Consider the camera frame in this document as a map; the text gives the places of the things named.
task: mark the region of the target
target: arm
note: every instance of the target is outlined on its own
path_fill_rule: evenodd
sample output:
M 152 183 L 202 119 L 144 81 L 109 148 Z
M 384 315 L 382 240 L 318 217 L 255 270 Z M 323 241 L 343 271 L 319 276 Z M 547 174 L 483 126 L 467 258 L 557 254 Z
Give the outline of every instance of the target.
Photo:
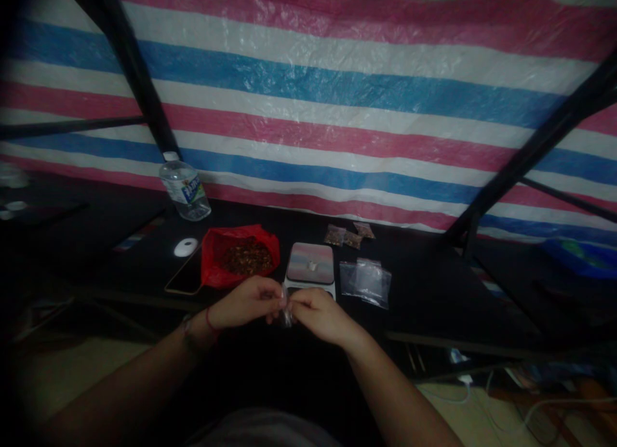
M 210 308 L 216 330 L 273 315 L 285 306 L 281 286 L 252 277 Z M 206 311 L 194 316 L 188 334 L 204 352 L 215 341 Z M 43 427 L 59 445 L 113 446 L 125 443 L 147 426 L 172 397 L 199 357 L 186 345 L 181 328 L 131 360 L 53 416 Z
M 375 340 L 325 291 L 300 290 L 289 307 L 318 338 L 343 348 L 388 446 L 463 446 Z

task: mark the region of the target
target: bracelet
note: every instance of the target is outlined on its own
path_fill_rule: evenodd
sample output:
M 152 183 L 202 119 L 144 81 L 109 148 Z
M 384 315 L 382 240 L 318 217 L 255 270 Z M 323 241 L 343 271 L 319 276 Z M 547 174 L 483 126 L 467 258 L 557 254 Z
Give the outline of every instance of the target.
M 195 338 L 193 338 L 193 335 L 191 335 L 190 330 L 191 330 L 191 315 L 187 314 L 184 316 L 184 318 L 182 319 L 182 341 L 184 342 L 184 345 L 186 346 L 186 348 L 189 350 L 189 352 L 191 352 L 192 355 L 194 355 L 197 358 L 202 358 L 203 356 L 206 355 L 206 353 L 208 353 L 207 349 L 203 349 L 200 345 L 198 345 L 195 341 Z

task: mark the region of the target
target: striped tarp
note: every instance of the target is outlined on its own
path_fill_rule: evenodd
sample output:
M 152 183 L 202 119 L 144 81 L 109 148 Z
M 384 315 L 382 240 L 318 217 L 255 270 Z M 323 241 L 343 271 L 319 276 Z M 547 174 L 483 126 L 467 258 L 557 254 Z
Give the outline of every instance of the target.
M 446 230 L 617 45 L 617 0 L 123 0 L 209 196 Z M 529 177 L 617 210 L 617 109 Z M 73 0 L 35 0 L 4 123 L 139 114 Z M 163 189 L 142 126 L 3 143 L 26 169 Z M 481 233 L 617 246 L 617 225 L 526 186 Z

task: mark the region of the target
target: red string bracelet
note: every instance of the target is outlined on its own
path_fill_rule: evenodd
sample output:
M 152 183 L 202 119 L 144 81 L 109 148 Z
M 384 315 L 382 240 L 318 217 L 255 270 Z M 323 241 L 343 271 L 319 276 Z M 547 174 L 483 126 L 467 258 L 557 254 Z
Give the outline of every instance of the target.
M 206 309 L 206 323 L 208 324 L 208 326 L 212 330 L 212 333 L 214 334 L 214 341 L 216 342 L 219 339 L 219 335 L 220 335 L 221 330 L 219 330 L 217 328 L 214 328 L 212 326 L 212 324 L 210 323 L 210 308 Z

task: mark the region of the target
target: floor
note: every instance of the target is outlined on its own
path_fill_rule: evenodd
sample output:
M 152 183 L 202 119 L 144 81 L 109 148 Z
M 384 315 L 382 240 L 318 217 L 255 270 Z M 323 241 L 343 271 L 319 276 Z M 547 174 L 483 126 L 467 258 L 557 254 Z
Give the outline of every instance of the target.
M 41 331 L 31 342 L 56 341 L 57 333 Z M 22 349 L 22 391 L 26 406 L 36 421 L 43 421 L 68 404 L 81 392 L 96 383 L 120 365 L 148 348 L 145 344 L 90 337 L 73 342 L 65 349 L 43 350 L 41 346 L 26 346 Z M 425 384 L 421 389 L 447 399 L 460 400 L 465 390 L 440 384 Z M 490 421 L 490 410 L 501 429 L 516 430 L 521 421 L 513 405 L 488 399 L 483 389 L 473 388 L 472 397 L 464 405 L 453 405 L 432 395 L 431 403 L 452 426 L 466 447 L 507 447 L 539 444 L 526 429 L 514 434 L 501 432 Z M 555 429 L 542 420 L 532 420 L 534 432 L 546 441 L 553 438 Z M 576 433 L 585 447 L 604 447 L 607 444 L 586 422 L 576 416 L 568 418 L 568 426 Z M 552 445 L 567 447 L 563 439 Z

